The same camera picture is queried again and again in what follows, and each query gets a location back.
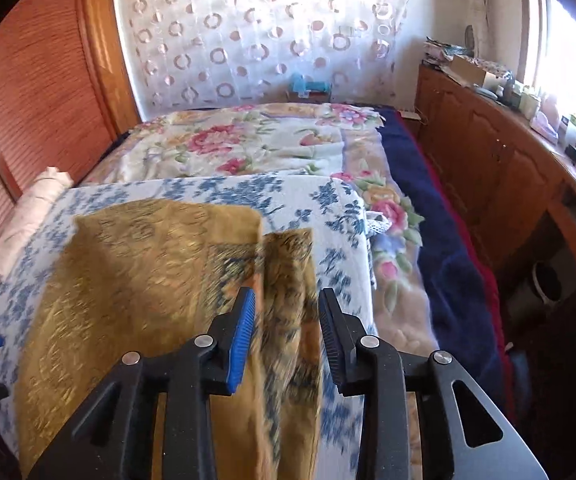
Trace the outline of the golden patterned cloth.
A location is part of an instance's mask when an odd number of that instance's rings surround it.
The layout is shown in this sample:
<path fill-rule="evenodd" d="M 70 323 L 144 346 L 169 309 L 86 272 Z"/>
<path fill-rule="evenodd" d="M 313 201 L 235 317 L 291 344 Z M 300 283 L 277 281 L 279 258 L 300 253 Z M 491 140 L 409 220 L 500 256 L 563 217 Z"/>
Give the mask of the golden patterned cloth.
<path fill-rule="evenodd" d="M 244 206 L 136 200 L 77 218 L 21 353 L 20 467 L 29 472 L 123 353 L 161 356 L 204 333 L 242 286 L 256 332 L 236 393 L 211 403 L 222 479 L 309 479 L 320 437 L 313 235 L 264 233 Z"/>

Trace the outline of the navy blue bed sheet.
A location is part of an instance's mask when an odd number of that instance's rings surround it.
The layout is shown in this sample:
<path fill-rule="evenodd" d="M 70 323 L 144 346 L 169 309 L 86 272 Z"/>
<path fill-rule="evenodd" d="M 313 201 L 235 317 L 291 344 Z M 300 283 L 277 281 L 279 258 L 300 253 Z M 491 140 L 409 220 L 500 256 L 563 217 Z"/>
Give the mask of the navy blue bed sheet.
<path fill-rule="evenodd" d="M 504 353 L 500 295 L 465 222 L 399 112 L 378 106 L 390 174 L 425 220 L 418 259 L 439 347 L 451 352 L 507 418 L 516 420 L 514 376 Z"/>

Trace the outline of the folded beige cloth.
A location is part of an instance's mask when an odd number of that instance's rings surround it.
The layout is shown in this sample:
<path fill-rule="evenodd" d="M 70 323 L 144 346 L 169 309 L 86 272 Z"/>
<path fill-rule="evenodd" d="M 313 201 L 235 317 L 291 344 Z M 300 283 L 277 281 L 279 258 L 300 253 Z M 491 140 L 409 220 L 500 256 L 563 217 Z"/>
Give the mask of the folded beige cloth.
<path fill-rule="evenodd" d="M 0 233 L 0 281 L 5 281 L 56 200 L 73 185 L 65 171 L 47 167 L 19 198 Z"/>

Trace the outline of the blue floral white bedspread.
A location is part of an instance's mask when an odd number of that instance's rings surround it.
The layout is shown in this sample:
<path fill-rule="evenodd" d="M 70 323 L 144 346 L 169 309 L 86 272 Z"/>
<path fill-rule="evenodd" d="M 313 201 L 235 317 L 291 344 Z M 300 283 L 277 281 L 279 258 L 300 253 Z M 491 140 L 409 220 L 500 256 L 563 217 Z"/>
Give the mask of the blue floral white bedspread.
<path fill-rule="evenodd" d="M 168 179 L 64 192 L 0 278 L 0 434 L 29 472 L 125 352 L 177 349 L 256 293 L 236 393 L 211 402 L 222 479 L 351 479 L 363 403 L 335 392 L 317 296 L 372 327 L 366 211 L 326 177 Z"/>

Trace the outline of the pink floral blanket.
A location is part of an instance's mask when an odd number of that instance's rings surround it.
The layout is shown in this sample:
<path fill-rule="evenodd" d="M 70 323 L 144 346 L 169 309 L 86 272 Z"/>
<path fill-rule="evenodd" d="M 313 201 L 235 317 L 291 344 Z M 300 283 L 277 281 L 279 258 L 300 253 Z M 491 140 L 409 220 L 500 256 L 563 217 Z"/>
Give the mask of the pink floral blanket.
<path fill-rule="evenodd" d="M 373 107 L 346 104 L 181 110 L 128 130 L 83 182 L 244 174 L 346 182 L 366 208 L 378 333 L 404 352 L 426 356 L 439 345 L 418 266 L 425 219 L 392 177 L 384 149 L 388 123 Z"/>

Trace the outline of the long wooden sideboard cabinet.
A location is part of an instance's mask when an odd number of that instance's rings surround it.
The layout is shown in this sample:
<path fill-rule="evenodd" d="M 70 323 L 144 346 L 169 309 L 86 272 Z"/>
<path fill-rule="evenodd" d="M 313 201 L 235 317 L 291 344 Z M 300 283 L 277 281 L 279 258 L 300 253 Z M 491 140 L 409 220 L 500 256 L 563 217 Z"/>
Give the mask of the long wooden sideboard cabinet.
<path fill-rule="evenodd" d="M 565 247 L 576 264 L 576 166 L 518 114 L 428 66 L 418 141 L 480 258 L 499 276 Z"/>

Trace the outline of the blue item on box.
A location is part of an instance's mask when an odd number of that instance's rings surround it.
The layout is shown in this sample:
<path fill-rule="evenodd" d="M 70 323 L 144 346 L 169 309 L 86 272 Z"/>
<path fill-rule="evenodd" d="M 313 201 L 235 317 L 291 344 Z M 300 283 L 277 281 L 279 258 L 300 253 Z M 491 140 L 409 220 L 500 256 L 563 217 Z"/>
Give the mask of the blue item on box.
<path fill-rule="evenodd" d="M 300 73 L 290 76 L 288 92 L 299 99 L 328 98 L 331 86 L 325 81 L 309 80 Z"/>

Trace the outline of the cardboard box on cabinet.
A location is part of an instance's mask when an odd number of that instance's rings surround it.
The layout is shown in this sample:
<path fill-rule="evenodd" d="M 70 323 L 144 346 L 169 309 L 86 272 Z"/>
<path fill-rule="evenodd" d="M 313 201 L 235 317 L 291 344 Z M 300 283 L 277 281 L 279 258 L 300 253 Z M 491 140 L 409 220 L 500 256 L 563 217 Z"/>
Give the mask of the cardboard box on cabinet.
<path fill-rule="evenodd" d="M 470 84 L 471 86 L 475 84 L 478 87 L 491 91 L 495 91 L 498 86 L 504 86 L 506 82 L 505 77 L 497 76 L 485 68 L 474 64 L 474 62 L 469 61 L 468 58 L 462 58 L 457 55 L 448 63 L 448 69 L 452 74 L 465 81 L 466 84 Z"/>

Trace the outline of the circle patterned sheer curtain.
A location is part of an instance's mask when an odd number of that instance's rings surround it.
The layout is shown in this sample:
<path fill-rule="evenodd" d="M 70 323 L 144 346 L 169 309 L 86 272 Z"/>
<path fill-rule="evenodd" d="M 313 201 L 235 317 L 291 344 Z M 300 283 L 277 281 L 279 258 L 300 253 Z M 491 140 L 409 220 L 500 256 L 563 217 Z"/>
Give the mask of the circle patterned sheer curtain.
<path fill-rule="evenodd" d="M 282 102 L 296 79 L 336 102 L 388 99 L 410 0 L 116 0 L 146 118 Z"/>

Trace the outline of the window with wooden frame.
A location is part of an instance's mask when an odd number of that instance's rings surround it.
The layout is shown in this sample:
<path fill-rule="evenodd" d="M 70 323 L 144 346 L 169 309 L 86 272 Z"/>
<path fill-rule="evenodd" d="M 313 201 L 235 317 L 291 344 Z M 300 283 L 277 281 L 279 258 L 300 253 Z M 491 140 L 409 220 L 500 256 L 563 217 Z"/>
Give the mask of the window with wooden frame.
<path fill-rule="evenodd" d="M 551 99 L 558 114 L 576 118 L 576 20 L 557 0 L 523 0 L 528 11 L 523 81 Z"/>

